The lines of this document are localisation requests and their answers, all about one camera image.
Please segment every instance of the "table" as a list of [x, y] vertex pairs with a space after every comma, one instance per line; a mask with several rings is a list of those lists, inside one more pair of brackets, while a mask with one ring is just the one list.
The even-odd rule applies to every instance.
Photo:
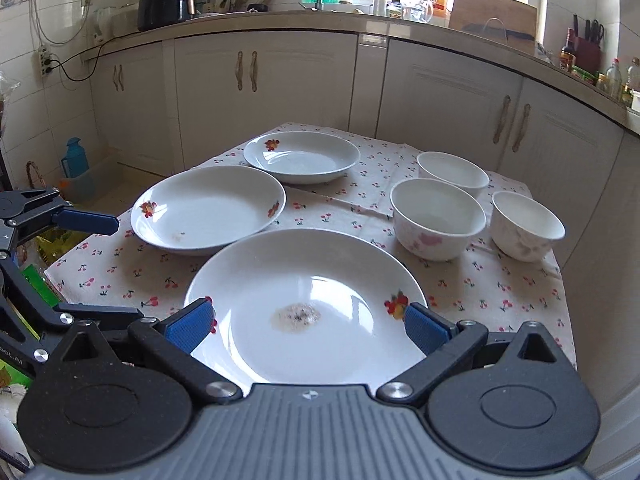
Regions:
[[[474, 319], [495, 332], [514, 332], [526, 320], [540, 321], [575, 365], [564, 286], [553, 253], [535, 264], [518, 262], [501, 253], [485, 229], [455, 260], [436, 263], [418, 258], [396, 241], [389, 201], [393, 184], [417, 176], [418, 150], [307, 124], [286, 123], [270, 132], [277, 138], [284, 130], [343, 137], [359, 147], [361, 157], [344, 177], [331, 183], [287, 186], [286, 207], [269, 229], [324, 228], [360, 237], [402, 262], [438, 314], [452, 322]], [[243, 147], [202, 166], [245, 165]], [[524, 184], [488, 174], [491, 182], [478, 198], [488, 221], [494, 190], [530, 196]], [[46, 275], [69, 303], [135, 306], [147, 316], [164, 319], [182, 308], [186, 290], [206, 260], [145, 244], [131, 229], [129, 210], [120, 216], [116, 234], [89, 236], [50, 266]]]

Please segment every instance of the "blue gripper pad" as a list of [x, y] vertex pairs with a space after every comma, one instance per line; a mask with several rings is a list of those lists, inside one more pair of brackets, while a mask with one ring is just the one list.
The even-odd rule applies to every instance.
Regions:
[[452, 322], [420, 303], [412, 303], [404, 311], [404, 331], [425, 355], [435, 352], [458, 334]]
[[168, 341], [190, 354], [211, 332], [215, 312], [210, 301], [199, 299], [159, 323]]

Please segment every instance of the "wall outlet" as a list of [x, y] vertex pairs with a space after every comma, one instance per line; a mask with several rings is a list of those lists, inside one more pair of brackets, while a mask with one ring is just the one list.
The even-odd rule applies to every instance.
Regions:
[[37, 53], [40, 60], [40, 73], [43, 76], [49, 75], [49, 72], [51, 72], [51, 52], [49, 47], [43, 45], [38, 49]]

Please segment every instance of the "white plate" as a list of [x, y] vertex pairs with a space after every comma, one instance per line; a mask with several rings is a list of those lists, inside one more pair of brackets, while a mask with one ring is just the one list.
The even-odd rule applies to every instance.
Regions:
[[278, 218], [285, 193], [271, 175], [244, 166], [194, 168], [147, 189], [131, 211], [146, 243], [180, 254], [213, 254]]
[[244, 159], [286, 184], [320, 184], [342, 176], [360, 160], [348, 140], [320, 132], [273, 132], [251, 140]]
[[[184, 304], [209, 296], [218, 324], [191, 355], [245, 394], [252, 383], [365, 383], [375, 392], [424, 358], [404, 332], [404, 308], [399, 319], [387, 312], [399, 290], [406, 299], [397, 303], [425, 304], [402, 264], [364, 240], [322, 229], [261, 233], [196, 274]], [[299, 304], [306, 326], [286, 319]]]

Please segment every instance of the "white bowl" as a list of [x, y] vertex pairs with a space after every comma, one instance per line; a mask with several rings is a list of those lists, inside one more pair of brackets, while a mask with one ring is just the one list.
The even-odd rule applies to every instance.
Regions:
[[360, 160], [348, 140], [321, 132], [271, 132], [244, 147], [244, 160], [286, 184], [334, 180]]
[[448, 182], [476, 198], [489, 185], [489, 176], [474, 163], [441, 152], [418, 155], [418, 176]]
[[244, 166], [194, 168], [147, 189], [131, 210], [146, 243], [180, 254], [213, 254], [263, 230], [285, 205], [282, 184]]
[[[392, 296], [399, 298], [392, 316]], [[221, 250], [194, 277], [184, 304], [209, 296], [216, 333], [192, 352], [238, 384], [379, 386], [424, 358], [404, 332], [405, 304], [424, 302], [393, 256], [322, 229], [261, 233]], [[287, 309], [307, 306], [297, 322]]]
[[537, 262], [564, 238], [562, 222], [549, 209], [519, 193], [494, 193], [489, 231], [505, 254], [521, 262]]
[[451, 260], [486, 224], [482, 206], [469, 193], [432, 178], [403, 180], [391, 190], [396, 238], [426, 260]]

